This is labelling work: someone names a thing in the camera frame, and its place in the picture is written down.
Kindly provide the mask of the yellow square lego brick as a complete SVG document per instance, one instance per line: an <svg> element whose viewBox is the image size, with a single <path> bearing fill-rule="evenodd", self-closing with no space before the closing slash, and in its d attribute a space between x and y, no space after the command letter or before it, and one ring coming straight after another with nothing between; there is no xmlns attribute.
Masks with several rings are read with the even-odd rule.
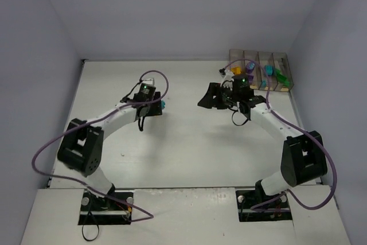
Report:
<svg viewBox="0 0 367 245"><path fill-rule="evenodd" d="M241 68L240 67L233 67L231 69L234 75L240 75L241 74Z"/></svg>

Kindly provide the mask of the purple oval paw lego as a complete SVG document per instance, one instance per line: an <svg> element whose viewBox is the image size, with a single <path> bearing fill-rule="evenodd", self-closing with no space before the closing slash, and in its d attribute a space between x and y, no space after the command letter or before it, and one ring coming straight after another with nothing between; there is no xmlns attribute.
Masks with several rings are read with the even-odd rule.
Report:
<svg viewBox="0 0 367 245"><path fill-rule="evenodd" d="M245 72L247 74L252 74L253 70L255 69L256 64L254 62L249 62L245 66Z"/></svg>

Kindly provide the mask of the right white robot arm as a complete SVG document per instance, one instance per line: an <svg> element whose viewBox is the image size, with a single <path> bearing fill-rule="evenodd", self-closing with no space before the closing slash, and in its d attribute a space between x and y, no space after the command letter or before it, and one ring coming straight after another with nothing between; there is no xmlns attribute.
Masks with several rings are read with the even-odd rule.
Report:
<svg viewBox="0 0 367 245"><path fill-rule="evenodd" d="M281 142L279 171L255 184L255 194L261 203L327 173L326 157L318 146L322 144L321 135L316 131L304 134L276 118L266 98L255 95L245 77L234 76L221 84L211 82L198 106L218 110L236 107L247 121Z"/></svg>

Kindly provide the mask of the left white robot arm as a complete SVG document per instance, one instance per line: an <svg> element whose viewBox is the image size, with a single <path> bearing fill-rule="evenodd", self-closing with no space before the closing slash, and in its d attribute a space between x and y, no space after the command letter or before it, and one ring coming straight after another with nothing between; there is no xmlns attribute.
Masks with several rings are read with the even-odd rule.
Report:
<svg viewBox="0 0 367 245"><path fill-rule="evenodd" d="M133 98L128 96L115 107L115 113L107 116L112 110L102 114L100 122L92 119L92 124L63 137L57 153L58 161L68 169L78 172L85 178L84 182L92 189L101 192L101 197L112 196L114 184L109 181L100 168L103 142L111 134L130 123L138 123L138 129L143 131L145 119L150 116L162 115L161 101L135 106L138 102L149 102L161 97L156 91L154 79L144 79L138 83L139 91Z"/></svg>

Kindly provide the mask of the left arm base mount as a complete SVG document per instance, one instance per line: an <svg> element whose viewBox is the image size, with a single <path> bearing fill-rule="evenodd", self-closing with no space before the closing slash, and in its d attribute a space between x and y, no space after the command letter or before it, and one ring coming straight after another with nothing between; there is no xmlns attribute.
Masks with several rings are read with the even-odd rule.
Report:
<svg viewBox="0 0 367 245"><path fill-rule="evenodd" d="M125 204L98 197L85 190L78 225L130 225L132 209Z"/></svg>

